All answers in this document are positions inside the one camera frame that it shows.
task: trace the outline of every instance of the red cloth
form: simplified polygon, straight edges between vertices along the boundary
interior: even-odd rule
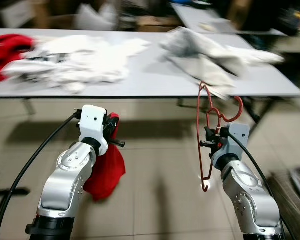
[[[116,113],[111,118],[119,118]],[[111,138],[115,139],[118,132],[115,129]],[[109,197],[118,185],[120,178],[126,174],[125,161],[117,146],[109,144],[105,155],[98,156],[93,166],[91,177],[85,182],[83,189],[93,196],[95,201]]]
[[[34,44],[30,37],[19,34],[0,36],[0,71],[10,62],[22,59],[20,53],[29,51]],[[5,79],[0,74],[0,82]]]

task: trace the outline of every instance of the tiled floor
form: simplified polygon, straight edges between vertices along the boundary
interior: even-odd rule
[[[19,100],[0,100],[0,188],[11,186],[40,143],[74,108],[94,104],[121,116],[118,138],[126,164],[113,195],[93,202],[85,194],[75,220],[74,239],[89,240],[242,240],[233,206],[213,171],[203,193],[198,175],[195,109],[176,100],[33,100],[28,116]],[[194,100],[186,104],[194,105]],[[233,114],[232,101],[219,102]],[[251,124],[244,113],[239,122]],[[41,191],[57,156],[79,136],[75,123],[51,142],[26,173],[26,197],[14,197],[1,230],[3,240],[25,240]],[[265,174],[300,165],[300,99],[278,103],[250,138],[249,149]],[[204,165],[210,164],[202,150]]]

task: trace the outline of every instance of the robotic arm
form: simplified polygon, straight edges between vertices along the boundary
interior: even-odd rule
[[[231,123],[220,134],[205,128],[201,147],[211,148],[213,166],[221,171],[223,189],[232,201],[244,240],[281,240],[280,212],[276,201],[264,190],[259,178],[241,161],[242,148],[229,137],[248,144],[248,125]]]
[[[97,157],[108,150],[108,143],[124,147],[124,142],[110,139],[119,122],[107,117],[104,108],[85,105],[82,108],[79,142],[63,152],[56,169],[43,188],[33,224],[25,232],[30,240],[69,240],[83,186],[92,174]]]
[[[108,144],[124,147],[124,142],[110,139],[119,119],[107,117],[104,108],[85,105],[80,116],[79,142],[57,159],[56,169],[48,178],[33,224],[25,232],[30,240],[69,240],[83,186],[92,174],[97,157],[104,155]],[[231,123],[220,134],[205,128],[206,141],[201,147],[211,149],[213,166],[221,171],[223,189],[232,201],[244,240],[281,240],[280,212],[275,200],[264,190],[261,181],[241,161],[242,148],[229,137],[234,135],[248,144],[250,128]]]

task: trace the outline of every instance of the black cable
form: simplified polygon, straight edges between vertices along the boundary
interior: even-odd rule
[[[39,155],[39,153],[45,148],[45,146],[51,141],[51,139],[60,132],[61,129],[63,129],[72,119],[76,118],[80,113],[77,111],[75,112],[71,117],[69,117],[66,121],[64,121],[42,144],[41,146],[35,151],[33,156],[29,159],[29,161],[26,163],[26,165],[23,167],[19,175],[14,180],[14,183],[12,184],[12,187],[10,188],[10,191],[8,195],[5,197],[5,201],[2,204],[2,207],[0,209],[0,229],[1,225],[5,216],[5,212],[7,210],[8,204],[10,202],[10,199],[13,195],[14,190],[16,190],[18,183],[20,182],[23,175],[26,173],[30,165],[34,162],[36,157]]]
[[[227,132],[227,135],[232,138],[236,144],[238,144],[240,146],[240,148],[242,148],[242,150],[245,152],[245,154],[249,157],[249,159],[251,160],[251,162],[253,163],[253,165],[255,166],[256,170],[258,171],[259,175],[261,176],[264,185],[266,187],[266,189],[268,190],[269,194],[271,197],[275,198],[274,193],[272,192],[268,181],[264,175],[264,173],[262,172],[261,168],[259,167],[259,165],[257,164],[256,160],[254,159],[254,157],[250,154],[250,152],[248,151],[248,149],[235,137],[233,136],[230,132]],[[281,225],[281,229],[282,229],[282,236],[283,239],[286,240],[286,233],[285,233],[285,229],[284,229],[284,224],[282,222],[282,216],[280,214],[280,225]],[[288,231],[292,237],[293,240],[296,240],[295,236],[293,235],[293,233],[291,232],[291,229],[289,228],[289,226],[286,225],[286,227],[288,228]]]

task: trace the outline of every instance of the white table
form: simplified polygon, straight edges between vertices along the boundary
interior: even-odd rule
[[[176,11],[180,19],[183,21],[188,29],[191,29],[197,33],[211,33],[200,27],[200,24],[206,24],[213,27],[216,33],[220,34],[247,34],[247,35],[274,35],[274,36],[286,36],[284,33],[271,29],[270,31],[254,32],[254,31],[238,31],[231,22],[227,19],[221,18],[213,9],[203,10],[196,9],[191,6],[186,6],[178,3],[171,4]]]
[[[186,75],[162,55],[159,43],[165,33],[102,32],[46,29],[0,29],[3,34],[62,37],[89,35],[103,37],[112,44],[140,38],[152,43],[149,49],[129,59],[129,77],[115,84],[88,85],[80,94],[73,95],[61,88],[48,88],[44,83],[18,80],[0,82],[0,98],[78,98],[78,99],[138,99],[138,98],[193,98],[198,94],[198,81]],[[237,35],[208,34],[216,42],[238,48],[251,46]],[[243,79],[230,75],[236,88],[232,96],[241,97],[300,97],[300,90],[276,68],[270,65],[249,67]]]

